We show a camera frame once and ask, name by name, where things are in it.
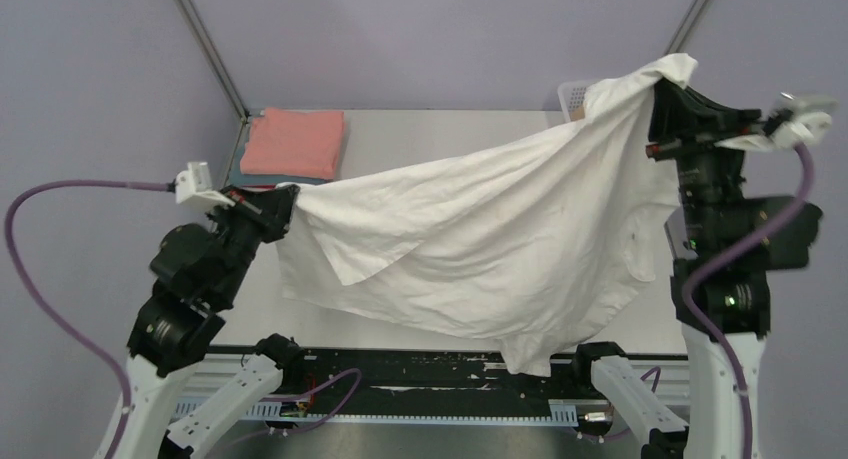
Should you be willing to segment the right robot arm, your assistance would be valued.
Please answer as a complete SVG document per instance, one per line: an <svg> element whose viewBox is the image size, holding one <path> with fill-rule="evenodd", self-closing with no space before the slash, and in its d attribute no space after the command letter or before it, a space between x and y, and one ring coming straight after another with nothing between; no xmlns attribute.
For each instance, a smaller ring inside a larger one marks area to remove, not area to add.
<svg viewBox="0 0 848 459"><path fill-rule="evenodd" d="M654 87L646 155L675 163L687 258L673 263L672 300L687 348L690 415L682 419L612 342L578 347L571 382L602 395L644 458L756 458L757 384L771 330L771 271L807 267L822 210L809 202L809 146L830 130L835 98L782 93L774 108L734 109L668 80ZM792 196L748 198L749 150L794 151L802 178Z"/></svg>

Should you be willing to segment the white t-shirt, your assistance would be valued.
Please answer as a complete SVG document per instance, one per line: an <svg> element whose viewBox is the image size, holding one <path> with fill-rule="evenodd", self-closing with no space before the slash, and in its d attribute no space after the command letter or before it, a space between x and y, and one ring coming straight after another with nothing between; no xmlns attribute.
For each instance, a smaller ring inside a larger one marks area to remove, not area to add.
<svg viewBox="0 0 848 459"><path fill-rule="evenodd" d="M583 119L460 157L303 188L277 245L284 299L493 340L513 374L598 334L655 278L675 168L645 153L671 54L593 84Z"/></svg>

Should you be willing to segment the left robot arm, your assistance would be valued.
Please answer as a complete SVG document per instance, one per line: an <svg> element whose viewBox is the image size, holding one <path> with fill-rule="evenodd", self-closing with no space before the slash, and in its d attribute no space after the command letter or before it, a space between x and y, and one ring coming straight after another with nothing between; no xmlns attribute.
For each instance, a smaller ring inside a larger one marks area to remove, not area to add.
<svg viewBox="0 0 848 459"><path fill-rule="evenodd" d="M297 391L303 351L278 334L261 340L246 370L182 419L172 419L185 386L223 328L259 246L284 238L298 185L253 192L228 186L207 214L213 225L180 225L162 239L155 276L128 339L128 376L99 458L202 458L263 396Z"/></svg>

